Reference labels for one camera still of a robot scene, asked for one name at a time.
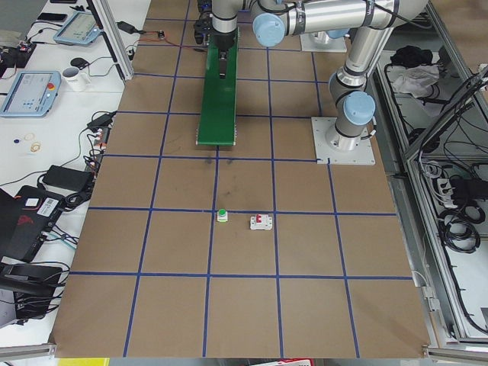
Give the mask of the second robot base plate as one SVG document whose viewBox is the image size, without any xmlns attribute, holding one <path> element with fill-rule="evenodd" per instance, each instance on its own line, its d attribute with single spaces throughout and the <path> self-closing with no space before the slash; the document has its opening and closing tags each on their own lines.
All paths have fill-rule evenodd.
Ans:
<svg viewBox="0 0 488 366">
<path fill-rule="evenodd" d="M 348 30 L 328 30 L 301 34 L 301 50 L 306 52 L 345 53 L 345 35 Z"/>
</svg>

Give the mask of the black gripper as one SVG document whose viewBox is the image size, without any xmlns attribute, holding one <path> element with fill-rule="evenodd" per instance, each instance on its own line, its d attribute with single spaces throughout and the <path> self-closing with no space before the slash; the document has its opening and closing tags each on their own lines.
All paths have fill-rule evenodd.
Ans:
<svg viewBox="0 0 488 366">
<path fill-rule="evenodd" d="M 229 33 L 215 31 L 213 35 L 213 42 L 218 49 L 219 77 L 224 79 L 227 75 L 228 52 L 235 44 L 235 37 L 234 30 Z"/>
</svg>

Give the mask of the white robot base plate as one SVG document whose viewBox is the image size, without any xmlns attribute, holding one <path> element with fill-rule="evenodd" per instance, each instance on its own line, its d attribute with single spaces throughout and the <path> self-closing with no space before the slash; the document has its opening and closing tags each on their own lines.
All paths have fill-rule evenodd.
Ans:
<svg viewBox="0 0 488 366">
<path fill-rule="evenodd" d="M 316 162 L 323 165 L 374 165 L 369 131 L 364 127 L 357 137 L 344 137 L 336 131 L 336 117 L 312 117 Z"/>
</svg>

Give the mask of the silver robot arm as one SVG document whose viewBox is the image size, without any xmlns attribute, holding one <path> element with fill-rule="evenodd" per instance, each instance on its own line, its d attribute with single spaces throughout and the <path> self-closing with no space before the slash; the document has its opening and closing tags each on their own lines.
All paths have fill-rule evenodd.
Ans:
<svg viewBox="0 0 488 366">
<path fill-rule="evenodd" d="M 235 43 L 237 14 L 249 10 L 252 30 L 264 47 L 286 36 L 356 30 L 345 63 L 331 77 L 329 92 L 337 107 L 327 143 L 337 151 L 352 151 L 371 122 L 376 104 L 365 92 L 368 70 L 397 26 L 415 18 L 424 1 L 214 1 L 211 20 L 214 43 L 225 53 Z"/>
</svg>

